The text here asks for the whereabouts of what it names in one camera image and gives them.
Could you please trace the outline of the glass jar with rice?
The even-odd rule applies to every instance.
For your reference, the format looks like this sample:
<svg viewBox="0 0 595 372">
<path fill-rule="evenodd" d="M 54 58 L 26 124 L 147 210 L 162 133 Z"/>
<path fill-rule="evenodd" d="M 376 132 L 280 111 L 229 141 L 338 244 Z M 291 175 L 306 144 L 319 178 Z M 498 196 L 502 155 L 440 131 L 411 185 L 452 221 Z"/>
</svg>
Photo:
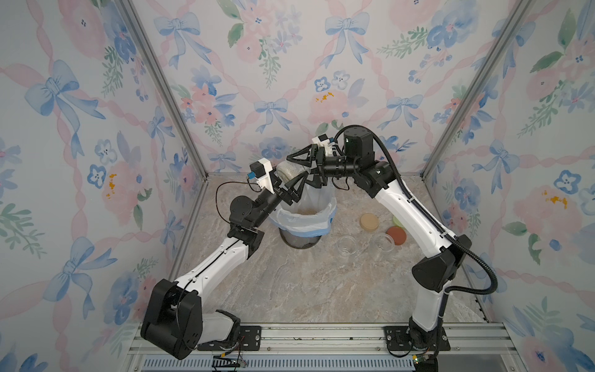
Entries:
<svg viewBox="0 0 595 372">
<path fill-rule="evenodd" d="M 336 241 L 336 249 L 342 259 L 350 260 L 356 257 L 359 244 L 354 237 L 344 236 Z"/>
</svg>

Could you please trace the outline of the red jar lid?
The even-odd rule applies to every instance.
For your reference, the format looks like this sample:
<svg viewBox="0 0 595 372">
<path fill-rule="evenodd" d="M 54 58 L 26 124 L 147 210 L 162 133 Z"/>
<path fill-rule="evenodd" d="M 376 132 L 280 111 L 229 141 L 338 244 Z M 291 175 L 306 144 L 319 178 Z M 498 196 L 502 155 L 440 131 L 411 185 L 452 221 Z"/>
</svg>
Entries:
<svg viewBox="0 0 595 372">
<path fill-rule="evenodd" d="M 392 226 L 386 230 L 386 234 L 392 238 L 395 246 L 403 245 L 408 238 L 406 231 L 400 226 Z"/>
</svg>

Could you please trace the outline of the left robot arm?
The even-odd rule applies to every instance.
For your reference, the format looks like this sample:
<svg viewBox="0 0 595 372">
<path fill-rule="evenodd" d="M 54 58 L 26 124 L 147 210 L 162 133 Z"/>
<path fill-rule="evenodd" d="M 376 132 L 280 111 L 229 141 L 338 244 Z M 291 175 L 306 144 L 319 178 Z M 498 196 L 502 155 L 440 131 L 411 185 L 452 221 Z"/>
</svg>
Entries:
<svg viewBox="0 0 595 372">
<path fill-rule="evenodd" d="M 259 248 L 264 233 L 259 228 L 281 203 L 302 198 L 307 174 L 288 182 L 275 171 L 271 187 L 262 187 L 257 198 L 240 195 L 229 207 L 229 232 L 222 244 L 203 262 L 174 281 L 163 279 L 153 288 L 140 330 L 143 339 L 179 360 L 202 345 L 234 350 L 240 344 L 241 320 L 217 310 L 206 313 L 203 302 L 212 291 Z"/>
</svg>

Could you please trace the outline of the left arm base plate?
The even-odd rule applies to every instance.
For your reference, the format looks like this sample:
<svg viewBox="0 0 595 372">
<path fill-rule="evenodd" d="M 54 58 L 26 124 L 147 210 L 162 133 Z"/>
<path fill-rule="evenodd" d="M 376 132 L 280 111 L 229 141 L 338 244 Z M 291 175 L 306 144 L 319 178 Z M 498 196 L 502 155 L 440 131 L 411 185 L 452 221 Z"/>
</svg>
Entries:
<svg viewBox="0 0 595 372">
<path fill-rule="evenodd" d="M 224 341 L 212 341 L 199 344 L 197 351 L 229 352 L 233 350 L 258 351 L 262 340 L 262 327 L 259 325 L 240 325 Z"/>
</svg>

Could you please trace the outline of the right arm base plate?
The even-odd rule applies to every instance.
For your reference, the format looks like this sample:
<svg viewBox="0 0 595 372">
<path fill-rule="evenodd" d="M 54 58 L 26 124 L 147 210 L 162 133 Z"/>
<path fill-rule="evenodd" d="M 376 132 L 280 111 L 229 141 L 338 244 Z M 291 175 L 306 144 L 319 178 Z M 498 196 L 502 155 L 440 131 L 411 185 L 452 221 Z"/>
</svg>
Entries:
<svg viewBox="0 0 595 372">
<path fill-rule="evenodd" d="M 389 325 L 383 327 L 384 339 L 391 352 L 433 352 L 438 348 L 440 352 L 450 351 L 451 346 L 446 331 L 441 328 L 426 332 L 421 328 L 409 325 Z"/>
</svg>

